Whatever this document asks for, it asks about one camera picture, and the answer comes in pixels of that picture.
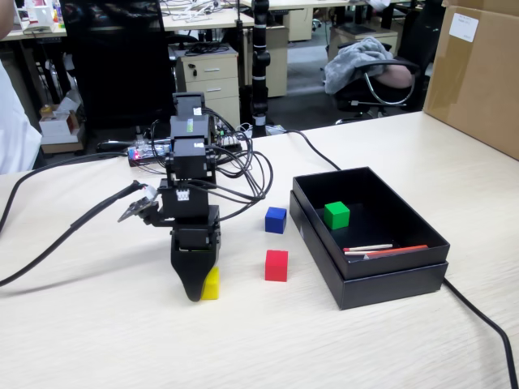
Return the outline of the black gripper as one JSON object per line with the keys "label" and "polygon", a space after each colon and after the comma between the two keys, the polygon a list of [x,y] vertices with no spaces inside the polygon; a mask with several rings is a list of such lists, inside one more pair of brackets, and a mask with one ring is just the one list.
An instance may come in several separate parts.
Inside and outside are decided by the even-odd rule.
{"label": "black gripper", "polygon": [[160,186],[161,215],[173,222],[171,265],[190,301],[202,297],[204,282],[216,265],[220,244],[220,209],[210,205],[198,186]]}

